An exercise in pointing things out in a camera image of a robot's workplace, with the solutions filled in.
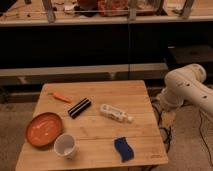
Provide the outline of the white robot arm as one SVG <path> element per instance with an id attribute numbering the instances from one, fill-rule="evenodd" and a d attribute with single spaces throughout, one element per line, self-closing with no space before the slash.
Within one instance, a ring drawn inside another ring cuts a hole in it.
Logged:
<path id="1" fill-rule="evenodd" d="M 199 64 L 189 64 L 169 71 L 165 88 L 160 93 L 160 104 L 166 111 L 179 108 L 185 100 L 198 106 L 213 119 L 213 89 L 203 84 L 206 71 Z"/>

